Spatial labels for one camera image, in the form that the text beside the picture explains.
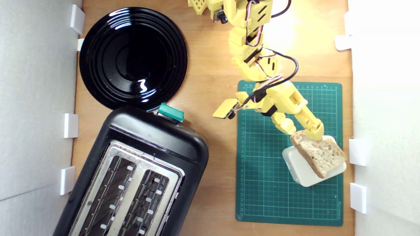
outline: black plate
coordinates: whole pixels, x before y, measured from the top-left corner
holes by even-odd
[[[79,61],[85,86],[104,106],[152,110],[181,86],[187,50],[168,17],[131,7],[102,17],[89,30]]]

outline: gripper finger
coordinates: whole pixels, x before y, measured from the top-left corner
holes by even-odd
[[[271,120],[276,125],[276,128],[285,134],[294,134],[296,132],[296,126],[294,126],[293,121],[286,118],[284,113],[274,113],[271,116]]]

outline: bread slice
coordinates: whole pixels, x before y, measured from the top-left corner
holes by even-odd
[[[292,134],[290,140],[319,178],[324,178],[330,170],[347,160],[346,154],[334,140],[324,138],[315,141],[304,130]]]

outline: bread crust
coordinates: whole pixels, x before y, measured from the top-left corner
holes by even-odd
[[[309,156],[309,154],[303,149],[303,147],[299,144],[299,142],[296,140],[296,136],[299,135],[299,133],[304,132],[298,131],[290,136],[290,141],[293,144],[293,146],[297,149],[297,151],[305,158],[306,162],[308,162],[309,166],[312,168],[312,170],[315,172],[315,174],[319,178],[325,178],[325,176],[318,170],[317,166],[315,165],[313,161],[313,157]]]

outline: white bracket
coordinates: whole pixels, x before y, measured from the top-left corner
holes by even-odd
[[[73,190],[75,176],[76,176],[76,168],[74,166],[70,166],[61,170],[61,184],[60,184],[61,196]]]
[[[79,115],[64,114],[64,138],[77,138],[79,136]]]
[[[354,31],[354,19],[350,11],[344,14],[344,31],[346,35],[338,35],[334,39],[338,51],[347,50],[353,46],[351,35]]]
[[[77,41],[77,51],[80,52],[81,50],[81,45],[83,44],[84,39],[79,39]]]
[[[366,166],[366,141],[362,139],[349,139],[350,163]]]
[[[366,214],[366,187],[350,183],[350,207]]]
[[[76,4],[73,4],[71,8],[70,27],[78,34],[83,34],[84,17],[84,12]]]

